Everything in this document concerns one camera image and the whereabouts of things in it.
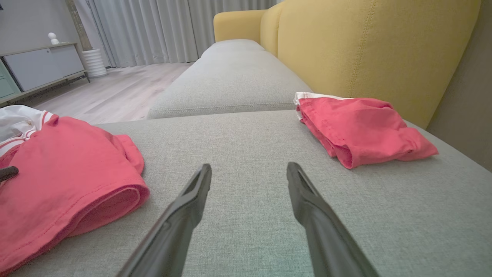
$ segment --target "cabinet top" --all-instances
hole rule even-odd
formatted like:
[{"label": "cabinet top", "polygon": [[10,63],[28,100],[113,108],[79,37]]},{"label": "cabinet top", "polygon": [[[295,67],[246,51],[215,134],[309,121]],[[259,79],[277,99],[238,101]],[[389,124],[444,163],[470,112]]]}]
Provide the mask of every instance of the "cabinet top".
[{"label": "cabinet top", "polygon": [[27,49],[27,50],[22,50],[22,51],[16,51],[16,52],[10,52],[10,53],[0,53],[0,57],[14,55],[14,54],[20,54],[20,53],[26,53],[26,52],[31,52],[31,51],[41,50],[41,49],[48,49],[48,48],[54,48],[54,47],[72,45],[72,44],[77,44],[77,43],[76,42],[62,42],[62,43],[59,43],[59,44],[50,44],[50,45],[46,45],[46,46],[43,46],[43,47],[38,47],[38,48],[33,48],[33,49]]}]

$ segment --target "stitching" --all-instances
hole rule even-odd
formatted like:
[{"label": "stitching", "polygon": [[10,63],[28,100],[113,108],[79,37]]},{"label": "stitching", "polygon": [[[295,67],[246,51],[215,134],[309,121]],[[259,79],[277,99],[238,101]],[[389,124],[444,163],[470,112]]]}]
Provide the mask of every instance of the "stitching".
[{"label": "stitching", "polygon": [[217,106],[217,107],[197,107],[197,108],[190,108],[190,109],[178,109],[178,110],[153,110],[151,109],[151,112],[155,113],[178,113],[182,111],[193,111],[193,110],[218,110],[218,109],[228,109],[228,108],[236,108],[236,107],[255,107],[255,106],[274,106],[274,105],[294,105],[293,103],[277,103],[277,104],[253,104],[253,105],[239,105],[239,106]]},{"label": "stitching", "polygon": [[374,16],[374,11],[376,7],[376,0],[372,0],[371,6],[369,8],[369,13],[366,18],[366,22],[364,23],[364,30],[362,31],[362,42],[361,45],[359,45],[359,50],[357,51],[357,61],[355,63],[354,70],[352,72],[352,80],[350,81],[350,87],[348,89],[348,97],[353,97],[352,93],[355,87],[355,81],[357,79],[357,74],[359,73],[359,66],[361,65],[362,62],[362,56],[364,53],[364,49],[366,48],[366,40],[369,32],[369,25],[372,21],[372,18]]},{"label": "stitching", "polygon": [[10,252],[8,255],[6,255],[6,256],[5,256],[5,258],[3,258],[3,259],[1,259],[1,260],[0,260],[0,263],[1,263],[1,262],[3,262],[4,260],[6,260],[8,257],[10,257],[10,256],[11,256],[14,252],[16,252],[17,250],[20,250],[20,249],[22,249],[22,248],[26,247],[27,245],[31,244],[31,243],[32,243],[33,241],[35,241],[36,239],[38,239],[38,238],[42,237],[44,234],[46,234],[46,233],[47,233],[47,232],[48,232],[51,228],[53,228],[53,226],[56,224],[56,222],[57,222],[57,221],[59,221],[62,217],[64,217],[64,216],[66,215],[66,213],[68,213],[68,212],[69,212],[69,211],[70,211],[70,210],[71,210],[71,209],[72,209],[72,208],[73,208],[73,207],[77,204],[77,202],[79,202],[80,200],[82,200],[82,198],[84,198],[84,197],[86,197],[87,195],[89,195],[89,194],[91,194],[91,193],[94,193],[94,192],[96,192],[96,191],[98,191],[98,190],[101,190],[101,189],[103,189],[103,188],[105,188],[105,187],[107,187],[107,186],[109,186],[109,185],[116,184],[116,183],[119,183],[119,182],[122,182],[122,181],[130,181],[130,180],[137,180],[137,181],[141,181],[142,179],[124,179],[124,180],[118,180],[117,182],[113,182],[113,183],[106,184],[106,185],[104,185],[104,186],[102,186],[102,187],[99,187],[99,188],[98,188],[98,189],[96,189],[96,190],[93,190],[93,191],[91,191],[91,192],[89,192],[89,193],[87,193],[87,194],[85,194],[85,195],[81,196],[81,197],[80,197],[77,201],[75,201],[75,203],[74,203],[74,204],[72,204],[72,206],[70,206],[70,207],[69,207],[69,208],[68,208],[68,209],[67,209],[67,210],[66,210],[66,211],[65,211],[62,215],[60,215],[60,216],[59,216],[59,217],[58,217],[58,218],[57,218],[57,219],[56,219],[56,220],[55,220],[55,221],[51,224],[51,226],[50,226],[50,227],[48,227],[48,229],[46,229],[46,231],[44,231],[44,233],[40,234],[39,236],[37,236],[36,238],[34,238],[33,240],[31,240],[30,242],[27,242],[27,243],[25,243],[25,244],[21,245],[21,246],[20,246],[19,248],[17,248],[16,250],[14,250],[14,251]]}]

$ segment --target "gray curtain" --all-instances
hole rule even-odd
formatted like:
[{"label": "gray curtain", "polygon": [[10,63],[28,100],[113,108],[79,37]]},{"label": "gray curtain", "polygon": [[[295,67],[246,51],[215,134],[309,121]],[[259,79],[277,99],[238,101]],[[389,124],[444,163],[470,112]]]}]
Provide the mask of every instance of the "gray curtain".
[{"label": "gray curtain", "polygon": [[214,16],[277,0],[88,0],[114,67],[194,62],[214,43]]}]

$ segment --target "yellow sofa armrest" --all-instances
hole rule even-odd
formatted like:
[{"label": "yellow sofa armrest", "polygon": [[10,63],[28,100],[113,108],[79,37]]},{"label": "yellow sofa armrest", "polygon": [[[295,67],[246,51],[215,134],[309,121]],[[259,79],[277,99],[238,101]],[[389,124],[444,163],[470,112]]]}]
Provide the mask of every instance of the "yellow sofa armrest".
[{"label": "yellow sofa armrest", "polygon": [[214,17],[215,41],[251,39],[260,43],[261,17],[267,10],[221,12]]}]

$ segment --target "folded red shorts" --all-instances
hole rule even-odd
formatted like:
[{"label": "folded red shorts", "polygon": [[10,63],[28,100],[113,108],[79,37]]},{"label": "folded red shorts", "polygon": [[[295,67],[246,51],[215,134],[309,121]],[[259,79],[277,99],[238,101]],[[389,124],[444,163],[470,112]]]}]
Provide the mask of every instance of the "folded red shorts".
[{"label": "folded red shorts", "polygon": [[149,197],[144,160],[130,137],[48,112],[40,118],[41,130],[0,145],[9,147],[0,168],[19,169],[0,184],[0,276]]},{"label": "folded red shorts", "polygon": [[348,169],[438,154],[417,129],[407,127],[388,102],[298,92],[295,103],[301,122]]}]

